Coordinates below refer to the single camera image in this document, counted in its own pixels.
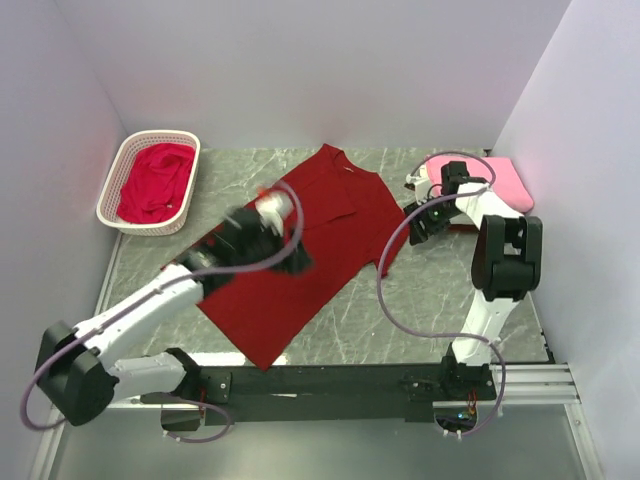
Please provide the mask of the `dark red t shirt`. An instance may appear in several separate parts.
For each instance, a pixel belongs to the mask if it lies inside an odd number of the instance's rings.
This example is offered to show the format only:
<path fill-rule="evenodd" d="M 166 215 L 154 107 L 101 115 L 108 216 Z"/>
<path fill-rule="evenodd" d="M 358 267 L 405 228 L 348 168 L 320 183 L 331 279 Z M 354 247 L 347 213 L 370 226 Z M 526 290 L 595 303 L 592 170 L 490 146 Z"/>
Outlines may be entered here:
<path fill-rule="evenodd" d="M 313 317 L 369 263 L 388 270 L 408 237 L 381 177 L 328 144 L 283 176 L 304 229 L 297 250 L 270 269 L 203 278 L 200 310 L 255 366 L 267 370 Z"/>

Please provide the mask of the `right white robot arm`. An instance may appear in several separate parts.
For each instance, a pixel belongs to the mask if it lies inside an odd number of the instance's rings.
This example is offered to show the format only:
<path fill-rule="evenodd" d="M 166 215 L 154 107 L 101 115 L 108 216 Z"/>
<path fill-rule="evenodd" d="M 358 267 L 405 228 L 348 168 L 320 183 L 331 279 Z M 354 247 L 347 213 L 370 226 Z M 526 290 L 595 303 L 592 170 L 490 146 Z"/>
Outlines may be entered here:
<path fill-rule="evenodd" d="M 460 335 L 442 358 L 438 387 L 444 397 L 460 399 L 487 389 L 490 346 L 504 323 L 541 277 L 543 225 L 510 207 L 493 189 L 490 177 L 472 176 L 463 160 L 441 167 L 437 185 L 426 166 L 406 177 L 405 187 L 415 200 L 404 208 L 409 222 L 409 243 L 414 246 L 445 231 L 451 219 L 467 216 L 478 229 L 471 262 L 474 298 Z M 433 195 L 433 188 L 440 195 Z"/>

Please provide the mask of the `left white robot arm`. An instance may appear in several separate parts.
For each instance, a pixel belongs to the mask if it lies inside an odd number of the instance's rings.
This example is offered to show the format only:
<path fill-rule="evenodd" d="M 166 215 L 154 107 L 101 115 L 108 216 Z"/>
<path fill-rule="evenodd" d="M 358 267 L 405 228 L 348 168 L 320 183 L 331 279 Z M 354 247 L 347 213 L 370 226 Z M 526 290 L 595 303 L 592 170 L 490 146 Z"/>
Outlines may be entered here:
<path fill-rule="evenodd" d="M 233 210 L 120 303 L 75 326 L 58 322 L 49 327 L 30 386 L 39 388 L 73 426 L 133 396 L 159 393 L 179 402 L 198 400 L 202 368 L 182 349 L 129 360 L 124 354 L 162 321 L 241 274 L 271 270 L 295 275 L 309 268 L 303 226 L 301 208 L 286 200 Z"/>

